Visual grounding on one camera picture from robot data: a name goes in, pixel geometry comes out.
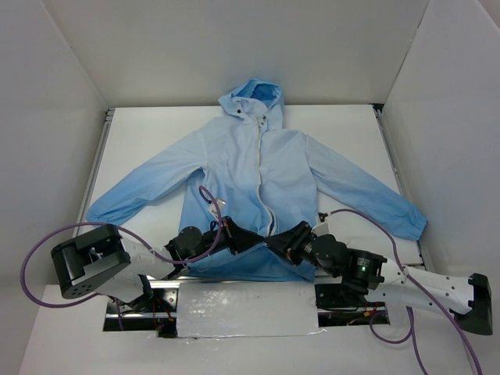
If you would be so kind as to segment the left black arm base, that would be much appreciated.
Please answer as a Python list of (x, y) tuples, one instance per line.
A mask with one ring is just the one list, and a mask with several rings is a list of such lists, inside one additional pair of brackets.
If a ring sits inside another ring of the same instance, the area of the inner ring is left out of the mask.
[(104, 332), (149, 332), (159, 338), (177, 337), (179, 287), (145, 280), (144, 294), (130, 304), (109, 298)]

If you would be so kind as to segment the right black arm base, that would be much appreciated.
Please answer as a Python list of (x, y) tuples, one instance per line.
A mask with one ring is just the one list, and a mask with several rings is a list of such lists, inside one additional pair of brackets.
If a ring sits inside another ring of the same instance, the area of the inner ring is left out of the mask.
[(319, 327), (355, 327), (389, 324), (383, 302), (368, 302), (343, 284), (315, 285)]

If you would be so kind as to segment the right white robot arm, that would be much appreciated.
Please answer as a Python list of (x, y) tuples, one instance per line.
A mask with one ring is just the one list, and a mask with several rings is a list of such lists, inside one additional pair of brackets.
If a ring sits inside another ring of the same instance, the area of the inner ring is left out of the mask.
[(330, 277), (340, 278), (337, 284), (316, 285), (319, 309), (384, 304), (446, 311), (466, 332), (493, 333), (491, 288), (483, 274), (450, 277), (399, 266), (382, 255), (349, 248), (333, 234), (317, 234), (305, 222), (264, 242), (291, 265), (309, 263)]

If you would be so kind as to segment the light blue hooded jacket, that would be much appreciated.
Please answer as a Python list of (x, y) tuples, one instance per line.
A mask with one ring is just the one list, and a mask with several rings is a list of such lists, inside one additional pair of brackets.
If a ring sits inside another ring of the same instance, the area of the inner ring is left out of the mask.
[(180, 226), (207, 231), (213, 221), (200, 187), (221, 198), (221, 213), (261, 236), (315, 225), (318, 194), (377, 221), (392, 235), (420, 238), (427, 219), (376, 177), (299, 130), (283, 126), (281, 88), (251, 79), (219, 100), (223, 115), (132, 170), (87, 211), (89, 221), (121, 225), (179, 186)]

